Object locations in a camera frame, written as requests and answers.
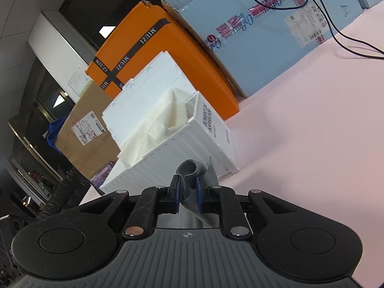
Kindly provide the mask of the blue plastic bag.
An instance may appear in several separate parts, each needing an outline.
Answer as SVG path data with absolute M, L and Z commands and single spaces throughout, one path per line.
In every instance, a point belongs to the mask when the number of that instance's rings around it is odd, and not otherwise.
M 67 114 L 66 116 L 63 116 L 62 118 L 51 122 L 48 126 L 48 134 L 46 136 L 46 141 L 49 144 L 49 146 L 52 147 L 53 149 L 55 149 L 61 155 L 62 155 L 62 152 L 56 147 L 55 142 L 56 142 L 58 134 L 59 134 L 62 126 L 64 125 L 64 122 L 68 118 L 68 116 L 69 115 Z

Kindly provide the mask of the orange gift box black ribbon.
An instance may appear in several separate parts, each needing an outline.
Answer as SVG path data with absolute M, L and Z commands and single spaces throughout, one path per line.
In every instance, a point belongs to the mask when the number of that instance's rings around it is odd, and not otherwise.
M 225 74 L 160 6 L 138 3 L 108 36 L 86 69 L 111 98 L 161 52 L 168 52 L 223 120 L 240 110 Z

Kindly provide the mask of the grey cloth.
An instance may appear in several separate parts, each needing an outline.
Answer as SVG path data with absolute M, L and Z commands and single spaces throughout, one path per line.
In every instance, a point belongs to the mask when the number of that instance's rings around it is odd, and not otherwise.
M 219 217 L 216 214 L 202 212 L 203 189 L 217 186 L 219 180 L 212 162 L 189 159 L 184 161 L 176 170 L 181 177 L 181 210 L 174 220 L 176 228 L 204 229 L 219 227 Z

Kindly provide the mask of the brown cardboard box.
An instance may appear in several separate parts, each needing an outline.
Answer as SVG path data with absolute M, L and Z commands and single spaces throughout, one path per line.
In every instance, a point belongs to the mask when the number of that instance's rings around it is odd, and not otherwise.
M 116 162 L 120 149 L 102 119 L 112 99 L 91 83 L 59 131 L 56 148 L 82 175 L 91 180 L 108 163 Z

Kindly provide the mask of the cream white cloth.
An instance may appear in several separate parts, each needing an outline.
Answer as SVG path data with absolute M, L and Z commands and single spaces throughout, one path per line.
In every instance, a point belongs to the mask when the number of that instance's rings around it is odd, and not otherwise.
M 186 103 L 170 88 L 135 128 L 124 143 L 118 158 L 131 168 L 164 140 L 184 127 L 189 117 Z

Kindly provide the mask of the white plastic storage crate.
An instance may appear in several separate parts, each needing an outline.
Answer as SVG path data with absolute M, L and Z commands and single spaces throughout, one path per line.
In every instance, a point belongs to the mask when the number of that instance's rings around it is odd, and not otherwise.
M 166 51 L 124 85 L 102 118 L 120 149 L 104 193 L 166 185 L 188 159 L 212 164 L 220 180 L 238 172 L 230 129 Z

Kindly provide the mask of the large light blue carton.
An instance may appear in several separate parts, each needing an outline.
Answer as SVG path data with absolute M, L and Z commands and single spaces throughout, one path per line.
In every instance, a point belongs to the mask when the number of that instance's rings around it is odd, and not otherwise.
M 362 14 L 358 0 L 162 0 L 249 97 Z

